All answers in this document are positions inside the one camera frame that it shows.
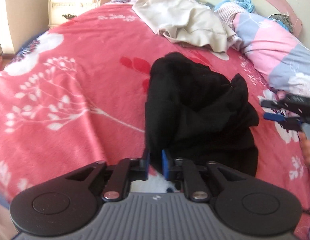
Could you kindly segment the person's right hand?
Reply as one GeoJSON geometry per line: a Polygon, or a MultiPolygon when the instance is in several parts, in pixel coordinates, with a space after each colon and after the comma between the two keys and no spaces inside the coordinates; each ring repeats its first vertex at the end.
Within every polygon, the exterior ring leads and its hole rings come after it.
{"type": "Polygon", "coordinates": [[[301,150],[303,153],[304,162],[310,167],[310,140],[307,139],[305,133],[298,133],[301,150]]]}

